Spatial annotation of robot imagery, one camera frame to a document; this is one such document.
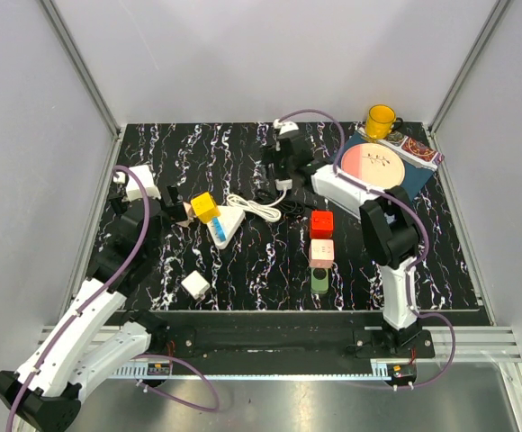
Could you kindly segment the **white rectangular power strip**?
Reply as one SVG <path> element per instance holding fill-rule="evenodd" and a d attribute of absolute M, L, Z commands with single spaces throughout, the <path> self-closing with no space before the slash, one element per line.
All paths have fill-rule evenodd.
<path fill-rule="evenodd" d="M 275 188 L 278 191 L 288 191 L 293 188 L 293 180 L 292 179 L 276 179 L 275 180 Z"/>

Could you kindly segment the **white triangular power strip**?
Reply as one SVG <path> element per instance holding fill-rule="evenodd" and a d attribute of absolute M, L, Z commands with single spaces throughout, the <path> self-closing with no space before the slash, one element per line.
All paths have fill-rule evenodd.
<path fill-rule="evenodd" d="M 234 235 L 236 234 L 239 226 L 245 219 L 245 212 L 243 209 L 238 207 L 232 207 L 232 206 L 219 206 L 220 210 L 220 220 L 222 223 L 222 226 L 225 230 L 226 234 L 226 240 L 223 242 L 220 242 L 216 239 L 213 229 L 212 229 L 212 222 L 209 222 L 206 224 L 208 231 L 211 235 L 212 241 L 215 245 L 215 247 L 219 250 L 225 249 L 228 244 L 233 239 Z"/>

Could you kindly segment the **red cube socket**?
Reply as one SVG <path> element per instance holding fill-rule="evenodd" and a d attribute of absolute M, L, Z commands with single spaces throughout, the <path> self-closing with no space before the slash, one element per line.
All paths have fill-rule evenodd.
<path fill-rule="evenodd" d="M 334 214 L 332 211 L 315 210 L 310 215 L 310 238 L 331 239 L 334 232 Z"/>

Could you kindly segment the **yellow cube socket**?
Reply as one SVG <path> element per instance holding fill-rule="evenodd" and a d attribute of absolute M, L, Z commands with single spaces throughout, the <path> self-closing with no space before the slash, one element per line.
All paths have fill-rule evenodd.
<path fill-rule="evenodd" d="M 211 222 L 214 218 L 218 218 L 221 215 L 217 203 L 209 192 L 195 196 L 190 201 L 190 204 L 197 219 L 204 224 Z"/>

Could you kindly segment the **green power strip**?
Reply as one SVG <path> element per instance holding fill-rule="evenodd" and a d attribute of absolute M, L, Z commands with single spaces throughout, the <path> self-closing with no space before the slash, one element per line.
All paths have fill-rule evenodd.
<path fill-rule="evenodd" d="M 310 291 L 312 294 L 323 295 L 329 290 L 329 270 L 312 267 L 310 269 Z"/>

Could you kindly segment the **pink cube socket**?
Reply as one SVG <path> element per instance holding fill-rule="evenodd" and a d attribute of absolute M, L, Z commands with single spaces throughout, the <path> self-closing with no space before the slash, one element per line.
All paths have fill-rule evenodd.
<path fill-rule="evenodd" d="M 315 238 L 310 241 L 309 266 L 329 269 L 335 260 L 334 241 Z"/>

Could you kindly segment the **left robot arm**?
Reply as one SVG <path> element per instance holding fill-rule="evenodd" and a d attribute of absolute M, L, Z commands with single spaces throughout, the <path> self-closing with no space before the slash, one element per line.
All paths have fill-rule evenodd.
<path fill-rule="evenodd" d="M 0 372 L 0 400 L 9 410 L 6 430 L 16 419 L 38 431 L 67 430 L 86 399 L 121 366 L 170 347 L 167 322 L 138 310 L 108 340 L 88 350 L 153 269 L 162 229 L 186 218 L 183 204 L 166 204 L 154 185 L 128 184 L 113 206 L 119 232 L 94 258 L 69 309 L 28 360 L 14 371 Z"/>

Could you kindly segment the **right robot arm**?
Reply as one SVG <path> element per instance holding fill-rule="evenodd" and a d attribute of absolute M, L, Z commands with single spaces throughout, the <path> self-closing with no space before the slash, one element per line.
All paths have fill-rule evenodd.
<path fill-rule="evenodd" d="M 410 330 L 419 324 L 414 273 L 419 244 L 428 237 L 401 187 L 400 157 L 381 144 L 358 143 L 332 161 L 318 160 L 297 130 L 263 146 L 261 155 L 277 183 L 302 185 L 360 222 L 365 250 L 382 272 L 383 349 L 390 356 L 405 355 L 414 345 Z"/>

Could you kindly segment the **blue plug adapter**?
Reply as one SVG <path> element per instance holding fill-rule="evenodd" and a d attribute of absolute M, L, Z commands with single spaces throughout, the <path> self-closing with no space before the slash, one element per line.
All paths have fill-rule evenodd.
<path fill-rule="evenodd" d="M 214 233 L 216 239 L 220 242 L 225 241 L 226 234 L 225 234 L 225 230 L 222 226 L 221 219 L 219 217 L 214 217 L 211 220 L 211 226 L 212 226 L 213 233 Z"/>

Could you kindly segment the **beige cube socket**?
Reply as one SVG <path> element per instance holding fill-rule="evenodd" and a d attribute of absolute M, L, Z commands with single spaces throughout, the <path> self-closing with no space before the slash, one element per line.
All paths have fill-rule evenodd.
<path fill-rule="evenodd" d="M 184 212 L 178 212 L 179 220 L 175 223 L 182 228 L 188 228 L 195 220 L 195 213 L 189 202 L 183 202 Z"/>

